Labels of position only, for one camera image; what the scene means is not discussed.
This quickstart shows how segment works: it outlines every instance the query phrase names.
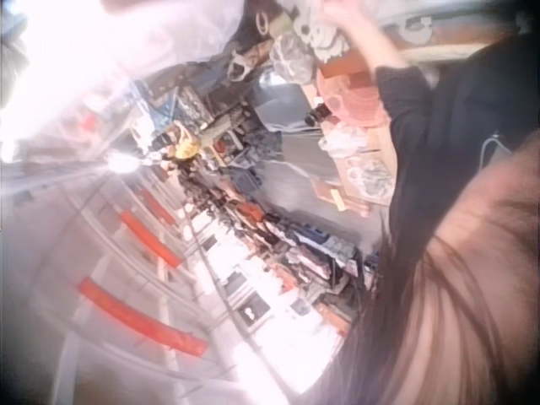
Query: clothing item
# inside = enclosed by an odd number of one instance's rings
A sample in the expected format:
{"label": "clothing item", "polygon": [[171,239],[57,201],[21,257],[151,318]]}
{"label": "clothing item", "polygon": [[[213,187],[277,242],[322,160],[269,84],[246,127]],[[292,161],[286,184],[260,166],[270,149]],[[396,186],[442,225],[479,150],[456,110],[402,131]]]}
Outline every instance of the clothing item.
{"label": "clothing item", "polygon": [[537,128],[539,50],[534,35],[501,41],[450,71],[433,91],[417,67],[377,70],[397,151],[389,225],[398,256],[419,259],[478,172],[487,138],[498,133],[515,150]]}

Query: person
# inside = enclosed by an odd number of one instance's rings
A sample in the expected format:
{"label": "person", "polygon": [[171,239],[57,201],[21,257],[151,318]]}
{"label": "person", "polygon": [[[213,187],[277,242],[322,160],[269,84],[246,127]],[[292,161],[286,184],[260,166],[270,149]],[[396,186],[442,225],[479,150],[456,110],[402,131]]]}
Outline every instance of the person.
{"label": "person", "polygon": [[[396,190],[375,297],[299,403],[540,403],[540,42],[489,46],[431,90],[358,4],[326,0],[322,13],[379,88]],[[513,153],[479,170],[496,133]]]}

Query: merchandise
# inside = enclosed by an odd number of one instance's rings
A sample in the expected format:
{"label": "merchandise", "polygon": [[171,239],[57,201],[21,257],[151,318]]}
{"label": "merchandise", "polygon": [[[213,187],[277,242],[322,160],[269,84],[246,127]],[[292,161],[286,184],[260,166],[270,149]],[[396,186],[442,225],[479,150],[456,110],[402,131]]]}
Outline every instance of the merchandise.
{"label": "merchandise", "polygon": [[384,200],[394,191],[394,180],[378,159],[349,158],[348,180],[368,198]]}
{"label": "merchandise", "polygon": [[315,58],[293,32],[279,36],[270,51],[273,67],[289,83],[308,84],[313,79]]}
{"label": "merchandise", "polygon": [[344,159],[368,147],[367,134],[358,127],[339,122],[319,141],[319,147],[334,159]]}
{"label": "merchandise", "polygon": [[341,121],[362,128],[384,124],[386,112],[369,75],[357,73],[325,79],[319,72],[317,88],[332,114]]}
{"label": "merchandise", "polygon": [[227,76],[231,82],[240,82],[244,80],[249,73],[257,66],[268,59],[268,55],[273,46],[273,40],[265,40],[253,46],[248,52],[240,55],[233,50],[233,60],[229,65]]}

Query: plastic bag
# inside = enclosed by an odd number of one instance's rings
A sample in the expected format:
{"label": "plastic bag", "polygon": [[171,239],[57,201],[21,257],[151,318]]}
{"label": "plastic bag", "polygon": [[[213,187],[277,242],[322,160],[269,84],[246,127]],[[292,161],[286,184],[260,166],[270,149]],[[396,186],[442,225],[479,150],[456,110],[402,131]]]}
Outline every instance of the plastic bag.
{"label": "plastic bag", "polygon": [[270,51],[275,71],[289,83],[308,84],[313,79],[315,58],[293,32],[279,36]]}
{"label": "plastic bag", "polygon": [[361,128],[339,122],[326,138],[319,141],[319,147],[334,159],[344,159],[367,149],[368,137]]}
{"label": "plastic bag", "polygon": [[364,197],[385,200],[394,192],[394,180],[380,160],[354,157],[348,164],[348,180]]}
{"label": "plastic bag", "polygon": [[221,53],[238,29],[244,0],[160,0],[112,17],[111,44],[134,78]]}

